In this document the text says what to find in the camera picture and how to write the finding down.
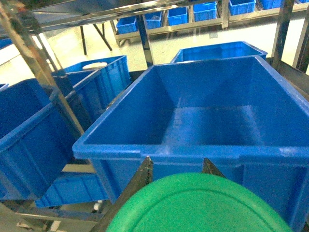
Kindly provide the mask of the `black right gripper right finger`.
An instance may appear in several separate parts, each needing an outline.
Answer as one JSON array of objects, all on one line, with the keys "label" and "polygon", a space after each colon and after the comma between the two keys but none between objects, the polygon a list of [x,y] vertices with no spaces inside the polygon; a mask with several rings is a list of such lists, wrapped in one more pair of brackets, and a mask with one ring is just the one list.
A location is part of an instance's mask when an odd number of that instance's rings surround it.
[{"label": "black right gripper right finger", "polygon": [[222,172],[208,158],[205,158],[203,160],[202,173],[203,174],[212,174],[212,175],[215,175],[215,176],[225,178],[225,176],[222,174]]}]

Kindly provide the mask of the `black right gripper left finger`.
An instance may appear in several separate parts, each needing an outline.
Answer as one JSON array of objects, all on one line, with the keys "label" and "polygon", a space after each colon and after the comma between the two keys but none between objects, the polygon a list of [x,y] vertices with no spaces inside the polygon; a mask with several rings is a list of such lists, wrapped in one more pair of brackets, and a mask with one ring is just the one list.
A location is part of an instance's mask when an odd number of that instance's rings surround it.
[{"label": "black right gripper left finger", "polygon": [[103,218],[90,230],[91,232],[105,232],[113,218],[129,198],[153,181],[153,165],[153,161],[147,156],[133,175],[127,187],[121,193],[120,197],[110,206]]}]

